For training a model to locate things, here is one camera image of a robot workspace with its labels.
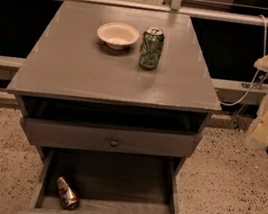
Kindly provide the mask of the crushed orange soda can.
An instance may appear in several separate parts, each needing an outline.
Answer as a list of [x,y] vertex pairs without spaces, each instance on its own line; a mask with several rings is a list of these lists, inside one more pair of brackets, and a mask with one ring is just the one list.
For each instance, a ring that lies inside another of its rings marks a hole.
[[63,208],[66,210],[74,210],[80,202],[77,194],[73,192],[66,179],[62,176],[58,178],[56,184],[58,186],[58,195]]

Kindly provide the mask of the grey wooden drawer cabinet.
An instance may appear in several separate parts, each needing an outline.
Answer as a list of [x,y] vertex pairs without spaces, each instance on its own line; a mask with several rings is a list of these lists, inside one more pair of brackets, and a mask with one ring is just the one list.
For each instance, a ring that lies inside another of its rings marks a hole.
[[[158,67],[112,50],[101,25],[160,27]],[[187,15],[65,2],[10,82],[43,160],[18,214],[179,214],[175,177],[219,101]]]

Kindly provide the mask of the round metal drawer knob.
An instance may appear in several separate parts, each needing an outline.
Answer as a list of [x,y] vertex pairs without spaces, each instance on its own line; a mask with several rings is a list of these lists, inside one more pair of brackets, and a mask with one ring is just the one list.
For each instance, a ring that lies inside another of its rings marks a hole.
[[111,147],[116,147],[118,146],[118,139],[116,137],[113,137],[110,142],[109,142]]

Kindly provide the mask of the green soda can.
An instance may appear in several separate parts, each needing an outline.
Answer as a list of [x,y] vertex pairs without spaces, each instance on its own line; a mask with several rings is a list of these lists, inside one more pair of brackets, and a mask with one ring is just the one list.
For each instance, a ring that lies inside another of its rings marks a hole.
[[146,28],[140,47],[139,65],[146,70],[154,70],[158,67],[160,56],[162,55],[163,30],[156,27]]

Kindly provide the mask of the open grey middle drawer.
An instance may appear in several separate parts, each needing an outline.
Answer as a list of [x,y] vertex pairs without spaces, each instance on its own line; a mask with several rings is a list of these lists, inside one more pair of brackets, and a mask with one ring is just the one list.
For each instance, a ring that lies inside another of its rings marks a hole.
[[[17,214],[179,214],[173,165],[159,156],[52,149],[30,208]],[[74,210],[61,204],[60,176],[79,198]]]

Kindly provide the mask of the closed grey upper drawer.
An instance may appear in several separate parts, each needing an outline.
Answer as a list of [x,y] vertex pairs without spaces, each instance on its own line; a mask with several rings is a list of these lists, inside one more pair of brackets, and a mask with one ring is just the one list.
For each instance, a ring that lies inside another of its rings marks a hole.
[[[32,145],[44,147],[121,152],[172,157],[189,157],[202,139],[201,133],[180,133],[136,127],[85,124],[60,120],[20,120]],[[111,147],[116,137],[118,146]]]

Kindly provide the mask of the white paper bowl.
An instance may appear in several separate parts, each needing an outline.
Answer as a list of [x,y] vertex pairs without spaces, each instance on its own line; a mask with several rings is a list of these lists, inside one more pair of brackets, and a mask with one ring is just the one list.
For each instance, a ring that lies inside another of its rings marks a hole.
[[139,39],[136,28],[125,23],[110,22],[100,26],[97,36],[111,49],[124,50]]

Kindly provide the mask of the grey metal railing frame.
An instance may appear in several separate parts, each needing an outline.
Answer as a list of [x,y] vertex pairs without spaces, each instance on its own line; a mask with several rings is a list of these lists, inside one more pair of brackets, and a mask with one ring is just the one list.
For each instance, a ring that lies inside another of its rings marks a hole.
[[[218,97],[191,20],[258,21],[247,15],[172,10],[127,0],[60,0],[60,4],[27,57],[0,56],[0,80],[8,82],[10,92],[218,111]],[[114,21],[164,30],[163,54],[156,70],[139,66],[138,44],[116,50],[99,39],[98,28]]]

